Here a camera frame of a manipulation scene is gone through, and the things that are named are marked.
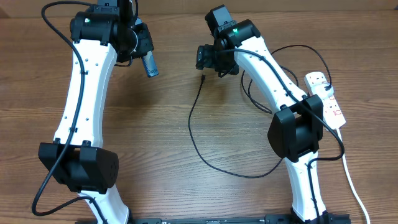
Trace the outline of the blue Galaxy smartphone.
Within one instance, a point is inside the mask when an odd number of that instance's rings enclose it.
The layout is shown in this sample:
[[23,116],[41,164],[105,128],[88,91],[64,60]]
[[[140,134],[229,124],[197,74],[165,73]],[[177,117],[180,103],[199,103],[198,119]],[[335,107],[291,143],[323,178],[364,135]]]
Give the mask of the blue Galaxy smartphone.
[[142,62],[149,78],[155,77],[159,74],[152,51],[149,51],[147,55],[142,57]]

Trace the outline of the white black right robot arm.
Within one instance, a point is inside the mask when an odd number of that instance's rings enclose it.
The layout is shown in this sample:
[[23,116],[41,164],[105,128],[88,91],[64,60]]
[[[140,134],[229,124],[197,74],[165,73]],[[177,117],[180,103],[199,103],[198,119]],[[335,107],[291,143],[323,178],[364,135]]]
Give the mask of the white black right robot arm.
[[295,221],[326,223],[329,216],[317,177],[319,142],[326,127],[320,97],[308,96],[292,83],[249,19],[236,22],[221,5],[212,9],[205,21],[214,43],[198,47],[196,68],[212,68],[219,77],[236,75],[240,68],[250,75],[271,107],[273,118],[267,136],[287,166]]

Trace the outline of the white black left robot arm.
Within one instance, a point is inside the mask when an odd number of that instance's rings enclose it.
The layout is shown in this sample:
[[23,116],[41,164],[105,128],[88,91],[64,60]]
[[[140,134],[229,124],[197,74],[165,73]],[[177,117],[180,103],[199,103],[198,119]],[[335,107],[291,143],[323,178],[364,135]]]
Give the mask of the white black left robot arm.
[[137,1],[124,0],[87,3],[71,20],[70,32],[73,68],[65,109],[53,141],[41,143],[38,156],[47,178],[77,193],[96,223],[132,223],[116,187],[118,155],[103,147],[103,113],[114,67],[139,58],[148,77],[158,75],[152,38]]

